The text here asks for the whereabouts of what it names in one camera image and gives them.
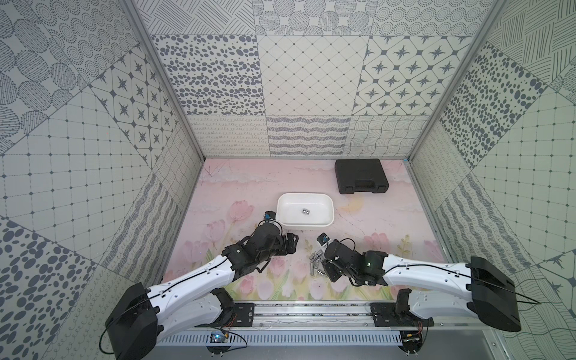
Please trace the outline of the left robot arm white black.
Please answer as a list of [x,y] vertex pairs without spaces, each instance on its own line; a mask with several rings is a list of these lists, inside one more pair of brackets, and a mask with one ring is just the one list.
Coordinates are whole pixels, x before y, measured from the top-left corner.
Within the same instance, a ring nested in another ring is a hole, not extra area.
[[116,359],[142,359],[157,342],[193,327],[223,329],[236,319],[225,287],[262,272],[273,257],[296,252],[299,237],[275,220],[261,221],[252,234],[231,244],[207,264],[165,283],[129,287],[105,322]]

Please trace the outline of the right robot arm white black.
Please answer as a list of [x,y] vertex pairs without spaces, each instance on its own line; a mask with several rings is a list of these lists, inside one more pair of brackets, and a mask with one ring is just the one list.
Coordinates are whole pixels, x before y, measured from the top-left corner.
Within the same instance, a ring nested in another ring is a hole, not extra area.
[[423,320],[475,317],[505,332],[521,330],[515,283],[487,259],[425,262],[382,251],[359,253],[327,235],[317,241],[330,281],[346,277],[354,287],[398,287],[398,314]]

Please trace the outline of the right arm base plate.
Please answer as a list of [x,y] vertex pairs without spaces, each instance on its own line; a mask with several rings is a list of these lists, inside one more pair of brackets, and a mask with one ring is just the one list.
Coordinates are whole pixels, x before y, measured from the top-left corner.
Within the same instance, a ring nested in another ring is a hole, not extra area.
[[434,326],[434,320],[431,317],[424,319],[412,314],[409,310],[396,310],[396,304],[392,302],[372,302],[370,313],[376,327],[418,328],[423,326],[426,328]]

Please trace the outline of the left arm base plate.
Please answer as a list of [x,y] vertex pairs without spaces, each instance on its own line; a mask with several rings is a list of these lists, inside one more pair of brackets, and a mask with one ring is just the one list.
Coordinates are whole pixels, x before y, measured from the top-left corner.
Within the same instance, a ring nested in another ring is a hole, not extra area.
[[255,304],[253,302],[235,303],[232,307],[225,307],[216,321],[214,321],[214,324],[218,328],[252,327],[254,310]]

